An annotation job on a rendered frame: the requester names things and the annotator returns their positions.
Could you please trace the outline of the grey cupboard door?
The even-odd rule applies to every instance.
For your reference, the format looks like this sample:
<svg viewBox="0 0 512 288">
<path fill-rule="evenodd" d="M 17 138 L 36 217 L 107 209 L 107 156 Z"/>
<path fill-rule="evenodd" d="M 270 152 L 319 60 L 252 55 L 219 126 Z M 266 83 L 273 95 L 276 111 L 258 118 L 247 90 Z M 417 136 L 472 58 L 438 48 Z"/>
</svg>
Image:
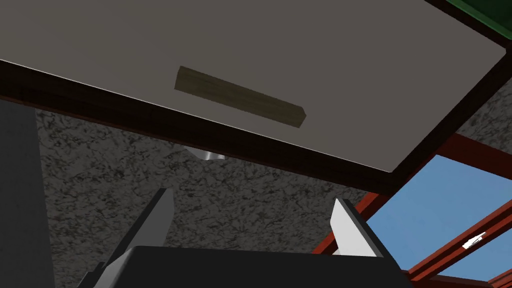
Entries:
<svg viewBox="0 0 512 288">
<path fill-rule="evenodd" d="M 425 0 L 0 0 L 0 60 L 386 172 L 505 54 Z M 178 91 L 180 67 L 306 118 Z"/>
</svg>

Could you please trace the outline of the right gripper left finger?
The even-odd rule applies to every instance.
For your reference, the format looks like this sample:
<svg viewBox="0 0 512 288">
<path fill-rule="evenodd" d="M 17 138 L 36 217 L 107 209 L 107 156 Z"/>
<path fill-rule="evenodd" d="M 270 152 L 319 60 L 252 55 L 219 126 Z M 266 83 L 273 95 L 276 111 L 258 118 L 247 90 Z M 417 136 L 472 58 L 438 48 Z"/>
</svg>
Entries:
<svg viewBox="0 0 512 288">
<path fill-rule="evenodd" d="M 100 262 L 93 271 L 88 271 L 77 288 L 114 288 L 134 247 L 163 246 L 174 212 L 173 190 L 159 189 L 114 249 L 108 261 Z"/>
</svg>

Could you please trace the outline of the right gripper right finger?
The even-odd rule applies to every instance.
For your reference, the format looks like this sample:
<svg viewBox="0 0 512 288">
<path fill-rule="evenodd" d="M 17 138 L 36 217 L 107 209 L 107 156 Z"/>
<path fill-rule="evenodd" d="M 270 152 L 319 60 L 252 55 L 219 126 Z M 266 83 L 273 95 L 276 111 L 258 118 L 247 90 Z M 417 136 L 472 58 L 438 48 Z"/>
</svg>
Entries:
<svg viewBox="0 0 512 288">
<path fill-rule="evenodd" d="M 330 225 L 337 245 L 334 255 L 393 260 L 378 236 L 349 200 L 341 197 L 335 200 Z"/>
</svg>

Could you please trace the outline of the red-framed window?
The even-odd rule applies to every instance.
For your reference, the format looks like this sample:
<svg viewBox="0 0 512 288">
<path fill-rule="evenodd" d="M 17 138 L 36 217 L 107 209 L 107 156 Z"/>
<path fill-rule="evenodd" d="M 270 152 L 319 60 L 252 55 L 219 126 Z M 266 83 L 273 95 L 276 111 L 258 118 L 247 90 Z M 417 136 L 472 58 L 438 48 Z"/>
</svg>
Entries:
<svg viewBox="0 0 512 288">
<path fill-rule="evenodd" d="M 512 146 L 455 134 L 394 195 L 355 208 L 414 288 L 512 288 Z"/>
</svg>

